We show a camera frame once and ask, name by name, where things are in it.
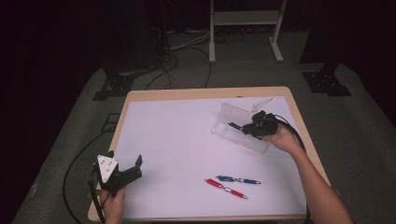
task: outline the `forearm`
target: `forearm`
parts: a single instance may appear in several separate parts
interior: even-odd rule
[[[308,156],[302,150],[294,150],[290,155],[297,165],[306,201],[315,223],[352,223],[343,203]]]

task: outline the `pen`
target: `pen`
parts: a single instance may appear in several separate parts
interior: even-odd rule
[[[240,193],[240,192],[230,189],[230,188],[226,188],[226,187],[222,186],[219,182],[216,182],[213,179],[206,179],[205,181],[206,181],[206,183],[208,183],[210,185],[213,185],[219,189],[224,189],[225,191],[230,192],[231,194],[238,196],[240,198],[244,198],[244,199],[248,198],[248,196],[244,195],[243,193]]]
[[[216,176],[220,181],[230,181],[230,182],[241,182],[241,183],[247,183],[247,184],[260,184],[260,181],[257,180],[251,180],[251,179],[244,179],[244,178],[234,178],[226,175],[218,175]]]

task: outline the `white paper sheet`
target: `white paper sheet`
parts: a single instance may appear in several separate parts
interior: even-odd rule
[[[115,158],[125,170],[142,155],[143,177],[128,186],[124,218],[304,215],[304,192],[289,154],[272,145],[259,153],[212,133],[223,103],[250,110],[271,98],[264,111],[297,129],[283,96],[131,102]],[[262,183],[221,182],[246,200],[205,182],[217,175]]]

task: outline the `metal leg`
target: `metal leg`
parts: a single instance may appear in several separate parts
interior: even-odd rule
[[[278,63],[282,63],[283,62],[283,57],[280,54],[280,50],[279,50],[279,47],[277,46],[276,41],[277,41],[277,36],[279,35],[280,25],[282,24],[283,15],[285,13],[286,2],[287,2],[287,0],[283,0],[282,5],[281,5],[280,10],[279,10],[279,13],[277,14],[277,20],[276,20],[274,36],[270,36],[270,38],[269,38],[271,47],[272,47],[273,52],[274,52],[275,57],[276,57],[276,61]]]
[[[210,40],[209,40],[209,62],[210,63],[214,63],[216,61],[214,14],[215,14],[214,0],[210,0]]]

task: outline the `red pen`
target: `red pen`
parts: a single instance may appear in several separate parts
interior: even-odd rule
[[[208,183],[210,185],[218,187],[219,189],[224,189],[225,191],[230,192],[231,194],[236,195],[236,196],[238,196],[240,198],[244,198],[244,199],[248,198],[248,196],[244,195],[243,193],[240,193],[240,192],[238,192],[236,190],[233,190],[233,189],[230,189],[230,188],[226,188],[222,184],[220,184],[219,182],[214,181],[213,179],[206,179],[205,181],[206,181],[206,183]]]

